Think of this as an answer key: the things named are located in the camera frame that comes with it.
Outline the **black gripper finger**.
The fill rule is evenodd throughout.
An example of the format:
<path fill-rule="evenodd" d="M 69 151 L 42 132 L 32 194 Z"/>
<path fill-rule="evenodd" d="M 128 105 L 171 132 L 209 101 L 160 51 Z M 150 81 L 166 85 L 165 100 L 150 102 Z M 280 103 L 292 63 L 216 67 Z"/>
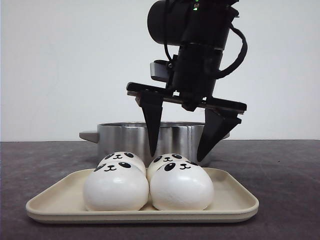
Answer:
<path fill-rule="evenodd" d="M 136 102 L 143 111 L 148 131 L 150 155 L 153 157 L 157 149 L 163 110 L 163 97 L 154 92 L 140 92 L 136 97 Z"/>
<path fill-rule="evenodd" d="M 241 123 L 235 111 L 205 110 L 205 124 L 197 149 L 197 161 L 201 162 L 212 148 L 236 125 Z"/>

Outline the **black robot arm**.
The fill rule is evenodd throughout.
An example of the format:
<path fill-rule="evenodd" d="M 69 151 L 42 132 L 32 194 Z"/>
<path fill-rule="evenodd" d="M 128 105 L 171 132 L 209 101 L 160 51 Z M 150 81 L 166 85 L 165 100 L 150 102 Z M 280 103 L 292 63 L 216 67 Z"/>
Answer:
<path fill-rule="evenodd" d="M 239 16 L 232 0 L 159 0 L 147 16 L 151 38 L 165 48 L 177 46 L 178 54 L 155 60 L 150 75 L 165 87 L 136 82 L 127 93 L 142 108 L 148 130 L 149 149 L 155 154 L 163 102 L 181 105 L 187 111 L 205 110 L 205 123 L 197 149 L 202 161 L 235 126 L 247 105 L 213 97 L 216 80 L 231 74 L 244 61 L 248 44 L 232 24 Z"/>

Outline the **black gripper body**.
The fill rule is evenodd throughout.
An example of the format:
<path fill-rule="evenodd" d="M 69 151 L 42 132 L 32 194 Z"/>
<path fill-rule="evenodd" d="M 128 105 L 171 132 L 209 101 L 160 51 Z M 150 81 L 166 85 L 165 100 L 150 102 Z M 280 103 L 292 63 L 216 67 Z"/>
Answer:
<path fill-rule="evenodd" d="M 212 96 L 216 80 L 233 72 L 243 61 L 246 52 L 241 50 L 236 61 L 220 71 L 222 51 L 209 46 L 190 44 L 182 46 L 171 62 L 172 73 L 165 87 L 129 82 L 128 95 L 137 97 L 139 93 L 156 93 L 163 102 L 182 105 L 187 111 L 196 108 L 214 111 L 233 111 L 243 114 L 247 105 L 242 102 L 215 98 Z"/>

